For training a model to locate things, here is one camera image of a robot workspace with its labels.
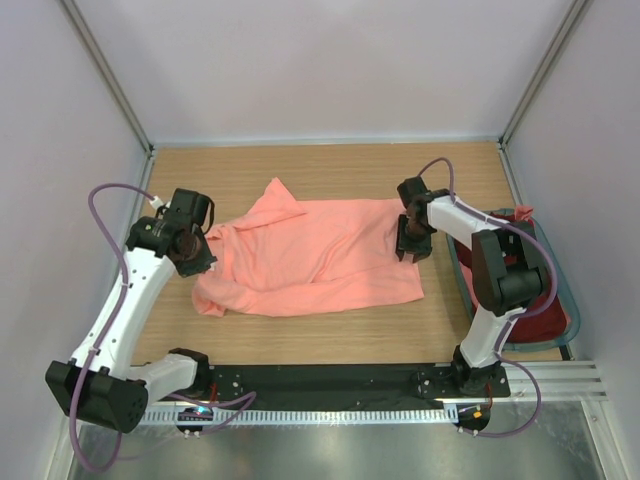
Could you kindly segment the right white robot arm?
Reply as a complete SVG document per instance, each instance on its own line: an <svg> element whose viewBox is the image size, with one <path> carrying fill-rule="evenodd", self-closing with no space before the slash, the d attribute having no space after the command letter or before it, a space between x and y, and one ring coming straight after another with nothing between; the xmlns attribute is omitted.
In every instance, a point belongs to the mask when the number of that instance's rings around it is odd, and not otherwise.
<svg viewBox="0 0 640 480"><path fill-rule="evenodd" d="M501 366L501 351L516 321L535 316L538 299L551 305L557 274L526 221L508 222L464 203L448 189L430 190L419 176L397 187L399 215L395 254L416 263L432 253L439 231L471 253L472 286L478 303L469 332L454 350L450 382L461 395L480 395Z"/></svg>

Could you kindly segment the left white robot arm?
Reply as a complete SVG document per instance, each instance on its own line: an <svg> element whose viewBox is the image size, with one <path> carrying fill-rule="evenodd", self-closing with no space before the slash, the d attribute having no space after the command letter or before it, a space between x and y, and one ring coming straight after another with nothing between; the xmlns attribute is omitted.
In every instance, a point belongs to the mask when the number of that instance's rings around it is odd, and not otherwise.
<svg viewBox="0 0 640 480"><path fill-rule="evenodd" d="M54 361L45 382L65 415L119 433L131 432L147 407L174 393L204 398L213 383L207 355L174 348L143 367L132 356L153 305L175 275L191 277L216 262L205 240L214 202L176 189L150 200L155 214L137 220L119 249L120 273L88 335L66 362Z"/></svg>

